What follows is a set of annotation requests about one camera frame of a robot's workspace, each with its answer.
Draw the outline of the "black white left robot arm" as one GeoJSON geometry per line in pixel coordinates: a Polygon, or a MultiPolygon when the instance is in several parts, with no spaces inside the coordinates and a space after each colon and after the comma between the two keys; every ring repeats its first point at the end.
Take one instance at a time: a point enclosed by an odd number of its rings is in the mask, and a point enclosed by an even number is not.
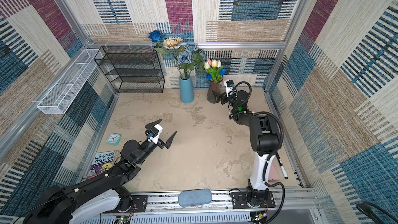
{"type": "Polygon", "coordinates": [[[45,190],[36,206],[27,211],[25,224],[79,224],[103,212],[119,209],[128,212],[132,208],[131,193],[124,184],[141,170],[139,165],[157,148],[170,148],[175,137],[166,142],[160,139],[163,128],[161,119],[145,126],[146,139],[127,141],[114,166],[90,179],[75,185],[54,185],[45,190]]]}

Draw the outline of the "light blue cylindrical vase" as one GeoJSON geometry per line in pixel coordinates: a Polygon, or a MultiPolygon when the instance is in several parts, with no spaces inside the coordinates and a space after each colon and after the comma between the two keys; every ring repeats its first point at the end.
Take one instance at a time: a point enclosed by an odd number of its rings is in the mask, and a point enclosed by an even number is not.
{"type": "Polygon", "coordinates": [[[194,100],[193,83],[191,77],[188,79],[179,78],[180,99],[183,103],[191,103],[194,100]]]}

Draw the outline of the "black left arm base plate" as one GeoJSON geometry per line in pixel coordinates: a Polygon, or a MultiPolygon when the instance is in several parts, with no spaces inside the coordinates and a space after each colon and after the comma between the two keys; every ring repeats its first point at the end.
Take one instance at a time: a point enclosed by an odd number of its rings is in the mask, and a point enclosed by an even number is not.
{"type": "Polygon", "coordinates": [[[122,197],[116,210],[119,213],[143,213],[146,211],[147,199],[147,195],[132,195],[122,197]]]}

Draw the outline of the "dark blue rose stem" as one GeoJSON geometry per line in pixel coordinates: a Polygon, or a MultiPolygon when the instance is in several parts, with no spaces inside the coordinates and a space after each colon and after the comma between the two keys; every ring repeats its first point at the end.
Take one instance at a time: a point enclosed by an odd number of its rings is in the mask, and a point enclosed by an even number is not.
{"type": "Polygon", "coordinates": [[[166,55],[168,53],[167,48],[165,47],[163,41],[163,34],[159,30],[155,30],[149,33],[149,39],[155,44],[154,50],[162,55],[166,55]]]}

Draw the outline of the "cream sunflower with stem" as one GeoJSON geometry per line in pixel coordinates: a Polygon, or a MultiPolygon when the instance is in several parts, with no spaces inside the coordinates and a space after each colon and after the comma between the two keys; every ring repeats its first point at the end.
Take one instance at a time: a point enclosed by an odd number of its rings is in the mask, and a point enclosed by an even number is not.
{"type": "Polygon", "coordinates": [[[166,48],[175,48],[182,42],[181,37],[169,37],[163,41],[163,46],[166,48]]]}

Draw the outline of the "pale blue rose bouquet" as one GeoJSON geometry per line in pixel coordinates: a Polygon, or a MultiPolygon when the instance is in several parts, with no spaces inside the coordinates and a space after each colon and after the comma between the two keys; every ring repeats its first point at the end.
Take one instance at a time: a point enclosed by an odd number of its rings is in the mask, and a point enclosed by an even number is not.
{"type": "Polygon", "coordinates": [[[203,71],[205,69],[206,51],[195,43],[181,45],[172,54],[182,80],[188,80],[193,71],[203,71]]]}

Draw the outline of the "red ribbed glass vase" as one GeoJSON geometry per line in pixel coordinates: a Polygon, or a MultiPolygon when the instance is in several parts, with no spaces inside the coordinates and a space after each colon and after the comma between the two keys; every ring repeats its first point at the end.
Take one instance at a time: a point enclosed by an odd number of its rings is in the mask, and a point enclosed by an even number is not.
{"type": "Polygon", "coordinates": [[[207,101],[211,104],[217,104],[220,102],[220,94],[222,81],[212,82],[210,81],[210,85],[207,91],[207,101]]]}

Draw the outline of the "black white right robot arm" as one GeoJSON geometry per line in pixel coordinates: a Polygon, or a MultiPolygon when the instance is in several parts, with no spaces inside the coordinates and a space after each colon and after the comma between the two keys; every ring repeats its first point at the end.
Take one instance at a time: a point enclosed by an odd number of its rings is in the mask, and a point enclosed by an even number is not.
{"type": "Polygon", "coordinates": [[[231,108],[229,119],[249,128],[249,139],[252,150],[256,153],[253,172],[245,191],[239,195],[238,190],[231,191],[235,208],[274,207],[270,189],[281,183],[269,181],[272,162],[277,157],[284,140],[284,130],[278,117],[274,114],[248,109],[252,87],[248,82],[234,83],[227,80],[223,83],[226,91],[209,89],[207,96],[213,103],[228,104],[231,108]]]}

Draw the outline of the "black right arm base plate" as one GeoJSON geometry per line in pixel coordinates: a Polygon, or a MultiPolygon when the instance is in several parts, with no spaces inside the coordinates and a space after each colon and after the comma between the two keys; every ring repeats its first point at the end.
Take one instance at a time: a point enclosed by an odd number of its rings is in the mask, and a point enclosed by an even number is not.
{"type": "Polygon", "coordinates": [[[229,192],[232,198],[232,204],[234,209],[244,209],[244,208],[275,208],[275,198],[271,191],[266,191],[267,196],[264,198],[259,198],[258,200],[251,199],[248,201],[245,192],[231,191],[229,192]]]}

